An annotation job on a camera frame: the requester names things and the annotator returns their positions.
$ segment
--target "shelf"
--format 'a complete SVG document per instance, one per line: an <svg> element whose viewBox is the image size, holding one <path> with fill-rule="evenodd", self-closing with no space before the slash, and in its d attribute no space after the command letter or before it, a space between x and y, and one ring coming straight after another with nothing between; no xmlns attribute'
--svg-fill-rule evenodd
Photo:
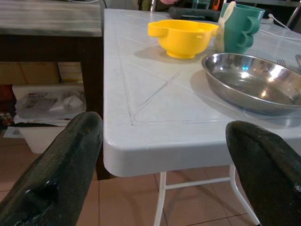
<svg viewBox="0 0 301 226"><path fill-rule="evenodd" d="M295 8L297 8L301 5L301 3L297 2L297 1L281 1L281 0L237 0L237 2L295 7Z"/></svg>

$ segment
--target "white table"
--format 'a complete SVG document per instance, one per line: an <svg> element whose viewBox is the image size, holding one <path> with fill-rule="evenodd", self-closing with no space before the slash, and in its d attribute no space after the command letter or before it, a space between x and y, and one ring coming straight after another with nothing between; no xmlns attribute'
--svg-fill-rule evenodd
<svg viewBox="0 0 301 226"><path fill-rule="evenodd" d="M200 60L214 53L212 45L192 60L170 58L147 35L147 24L168 18L164 13L107 9L104 35L104 164L120 177L161 172L154 225L159 225L165 190L231 181L232 188L258 224L236 188L235 168L227 178L167 186L166 171L230 165L225 127L234 120L260 125L283 137L301 153L301 113L271 117L245 111L220 99L209 88ZM261 29L293 38L301 35L276 25ZM298 70L295 54L301 42L262 32L247 54L285 59Z"/></svg>

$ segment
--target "wooden table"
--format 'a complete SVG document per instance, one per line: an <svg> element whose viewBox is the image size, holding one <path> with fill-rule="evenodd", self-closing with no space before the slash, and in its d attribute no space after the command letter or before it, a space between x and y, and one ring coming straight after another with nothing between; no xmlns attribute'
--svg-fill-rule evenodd
<svg viewBox="0 0 301 226"><path fill-rule="evenodd" d="M87 110L103 117L99 3L0 0L0 49L0 61L81 62ZM102 157L96 171L99 179L109 175Z"/></svg>

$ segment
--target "brown floor tile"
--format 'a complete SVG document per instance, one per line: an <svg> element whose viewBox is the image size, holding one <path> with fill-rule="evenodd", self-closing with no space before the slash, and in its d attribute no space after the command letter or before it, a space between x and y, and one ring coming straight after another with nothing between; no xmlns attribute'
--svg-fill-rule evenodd
<svg viewBox="0 0 301 226"><path fill-rule="evenodd" d="M246 213L234 194L230 182L216 183L212 184L212 186L216 195L220 198L221 204L228 217Z"/></svg>
<svg viewBox="0 0 301 226"><path fill-rule="evenodd" d="M152 226L158 200L154 175L99 181L101 226ZM165 226L162 217L161 226Z"/></svg>
<svg viewBox="0 0 301 226"><path fill-rule="evenodd" d="M254 226L247 214L230 217L231 226Z"/></svg>
<svg viewBox="0 0 301 226"><path fill-rule="evenodd" d="M99 188L98 181L91 182L83 209L76 226L99 226Z"/></svg>
<svg viewBox="0 0 301 226"><path fill-rule="evenodd" d="M229 166L213 166L203 168L208 179L223 178L229 176Z"/></svg>
<svg viewBox="0 0 301 226"><path fill-rule="evenodd" d="M96 173L96 170L94 170L92 180L97 180L97 173Z"/></svg>
<svg viewBox="0 0 301 226"><path fill-rule="evenodd" d="M30 164L39 157L28 145L0 146L0 191L8 191Z"/></svg>
<svg viewBox="0 0 301 226"><path fill-rule="evenodd" d="M167 174L168 184L205 179L202 168L171 171ZM164 212L169 226L192 225L226 217L211 185L168 190Z"/></svg>
<svg viewBox="0 0 301 226"><path fill-rule="evenodd" d="M0 192L0 202L5 198L5 196L8 194L7 192Z"/></svg>
<svg viewBox="0 0 301 226"><path fill-rule="evenodd" d="M213 220L213 221L209 221L209 222L205 222L205 223L201 223L201 224L197 224L197 225L193 225L193 226L231 226L231 224L227 218L223 218L220 220Z"/></svg>
<svg viewBox="0 0 301 226"><path fill-rule="evenodd" d="M26 145L26 141L24 139L18 138L3 138L4 131L0 131L0 146L13 146L13 145Z"/></svg>
<svg viewBox="0 0 301 226"><path fill-rule="evenodd" d="M209 179L218 178L218 177L227 177L229 174L229 166L219 166L219 167L206 167L204 168ZM236 184L239 191L244 196L244 198L249 203L246 194L241 186L239 181L238 174L236 173ZM212 184L212 187L216 195L220 198L221 204L228 217L235 215L245 214L246 211L243 206L240 204L236 195L234 194L230 182L220 182Z"/></svg>

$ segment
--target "plastic bag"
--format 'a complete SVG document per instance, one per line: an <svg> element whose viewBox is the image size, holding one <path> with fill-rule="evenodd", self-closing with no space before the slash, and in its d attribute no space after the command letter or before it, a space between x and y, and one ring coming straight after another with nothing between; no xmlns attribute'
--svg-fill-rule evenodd
<svg viewBox="0 0 301 226"><path fill-rule="evenodd" d="M53 125L57 121L59 125L65 125L84 111L86 102L83 92L37 92L17 101L14 121Z"/></svg>

